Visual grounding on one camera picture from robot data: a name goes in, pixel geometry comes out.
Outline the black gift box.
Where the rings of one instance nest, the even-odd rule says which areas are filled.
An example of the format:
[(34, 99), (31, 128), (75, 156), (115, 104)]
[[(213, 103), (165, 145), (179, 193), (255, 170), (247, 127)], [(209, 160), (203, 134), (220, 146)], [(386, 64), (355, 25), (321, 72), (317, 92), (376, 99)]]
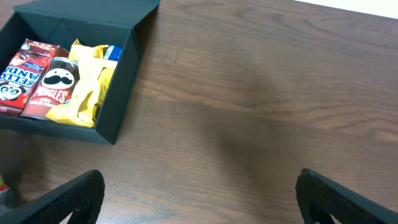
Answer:
[(1, 29), (1, 127), (114, 144), (159, 0), (32, 1)]

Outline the blue Oreo cookie pack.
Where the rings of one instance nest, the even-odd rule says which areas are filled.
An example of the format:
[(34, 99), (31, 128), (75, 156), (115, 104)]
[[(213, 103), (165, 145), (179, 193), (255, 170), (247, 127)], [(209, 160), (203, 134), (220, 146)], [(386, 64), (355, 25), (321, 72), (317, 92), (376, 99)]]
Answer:
[(105, 60), (112, 60), (112, 61), (119, 61), (123, 48), (118, 45), (110, 45), (105, 53), (104, 59)]

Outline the small Pringles can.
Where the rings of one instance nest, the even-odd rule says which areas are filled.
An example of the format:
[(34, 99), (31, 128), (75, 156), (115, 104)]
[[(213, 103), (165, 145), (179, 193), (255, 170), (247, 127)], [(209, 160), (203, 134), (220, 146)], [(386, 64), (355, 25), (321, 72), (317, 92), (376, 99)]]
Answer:
[(77, 61), (66, 57), (52, 58), (21, 117), (47, 119), (46, 114), (53, 107), (68, 103), (79, 79)]

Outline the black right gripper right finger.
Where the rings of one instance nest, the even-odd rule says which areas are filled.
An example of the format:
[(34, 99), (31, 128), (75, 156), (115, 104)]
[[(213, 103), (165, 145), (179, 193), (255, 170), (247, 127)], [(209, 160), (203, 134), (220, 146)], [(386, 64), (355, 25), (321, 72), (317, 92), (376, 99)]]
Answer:
[(311, 169), (301, 170), (295, 190), (305, 224), (397, 223), (397, 212)]

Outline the red Hello Panda box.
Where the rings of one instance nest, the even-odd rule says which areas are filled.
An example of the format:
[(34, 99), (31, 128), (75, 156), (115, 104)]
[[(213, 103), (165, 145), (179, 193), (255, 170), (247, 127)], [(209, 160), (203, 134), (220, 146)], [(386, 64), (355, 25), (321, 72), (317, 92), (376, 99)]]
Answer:
[(60, 45), (26, 39), (1, 74), (1, 113), (20, 116), (54, 57), (67, 57)]

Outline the yellow snack bar wrapper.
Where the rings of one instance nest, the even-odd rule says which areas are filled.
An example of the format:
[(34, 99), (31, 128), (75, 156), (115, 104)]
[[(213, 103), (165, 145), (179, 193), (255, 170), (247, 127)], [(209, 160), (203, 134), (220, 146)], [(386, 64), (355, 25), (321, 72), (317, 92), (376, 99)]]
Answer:
[(117, 61), (100, 58), (80, 59), (80, 80), (71, 98), (68, 103), (53, 107), (46, 118), (57, 123), (92, 128), (117, 64)]

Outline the small yellow snack packet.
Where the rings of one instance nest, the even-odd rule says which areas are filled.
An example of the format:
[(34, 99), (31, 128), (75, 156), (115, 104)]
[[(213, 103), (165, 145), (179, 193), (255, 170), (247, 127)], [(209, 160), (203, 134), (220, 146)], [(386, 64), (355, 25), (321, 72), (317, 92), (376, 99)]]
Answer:
[(89, 47), (83, 45), (79, 39), (75, 39), (72, 43), (68, 58), (70, 60), (79, 61), (82, 58), (104, 58), (104, 53), (109, 45), (97, 45)]

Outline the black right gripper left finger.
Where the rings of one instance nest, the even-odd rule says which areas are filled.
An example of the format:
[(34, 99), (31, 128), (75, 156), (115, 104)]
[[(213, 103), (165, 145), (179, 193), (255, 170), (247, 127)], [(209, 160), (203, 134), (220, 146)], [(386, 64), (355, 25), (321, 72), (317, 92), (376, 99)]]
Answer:
[(89, 170), (39, 198), (1, 216), (1, 223), (96, 223), (104, 199), (102, 173)]

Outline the green Haribo gummy bag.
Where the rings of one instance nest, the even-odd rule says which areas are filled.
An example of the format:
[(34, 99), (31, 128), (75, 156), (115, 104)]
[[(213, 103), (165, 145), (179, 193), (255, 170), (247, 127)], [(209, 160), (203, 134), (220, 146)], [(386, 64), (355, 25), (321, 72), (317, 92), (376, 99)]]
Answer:
[(0, 198), (4, 200), (10, 187), (5, 183), (3, 176), (0, 175)]

